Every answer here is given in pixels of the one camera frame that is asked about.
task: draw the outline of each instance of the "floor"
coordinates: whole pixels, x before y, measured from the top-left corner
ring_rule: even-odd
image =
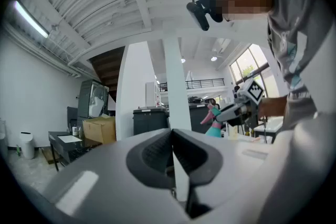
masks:
[[[50,180],[57,174],[54,164],[48,164],[41,151],[35,151],[33,159],[25,159],[16,151],[8,151],[7,163],[15,178],[42,193]]]

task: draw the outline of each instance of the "desk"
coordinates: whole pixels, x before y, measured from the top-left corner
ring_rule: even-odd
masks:
[[[68,163],[73,162],[80,156],[84,155],[86,152],[101,145],[100,142],[96,142],[85,137],[81,138],[82,141],[65,143],[59,138],[59,136],[71,135],[67,132],[48,132],[49,141],[51,147],[52,158],[54,159],[55,168],[58,171],[58,166],[55,160],[55,151]]]
[[[284,117],[276,117],[266,122],[266,136],[272,137],[272,144],[274,143],[277,134],[280,132],[283,119]],[[265,128],[263,125],[261,125],[255,127],[254,131],[255,131],[255,137],[258,137],[260,135],[264,135]]]

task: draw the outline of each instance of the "railing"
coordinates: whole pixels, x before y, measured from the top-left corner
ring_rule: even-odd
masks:
[[[224,86],[224,79],[203,79],[203,80],[190,80],[185,82],[185,87],[189,89],[199,89],[208,87]],[[168,91],[167,83],[159,84],[160,92]]]

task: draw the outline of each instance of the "cardboard box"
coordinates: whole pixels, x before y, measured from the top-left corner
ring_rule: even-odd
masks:
[[[115,142],[116,139],[116,118],[98,117],[83,121],[84,136],[102,144]]]

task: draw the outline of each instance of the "black trash can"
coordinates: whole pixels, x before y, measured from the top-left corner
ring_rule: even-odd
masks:
[[[207,116],[209,109],[207,103],[189,103],[189,112],[191,120],[191,130],[197,133],[205,134],[211,127],[213,121],[201,124],[201,121]]]
[[[134,135],[168,128],[169,112],[166,108],[149,106],[133,111]]]

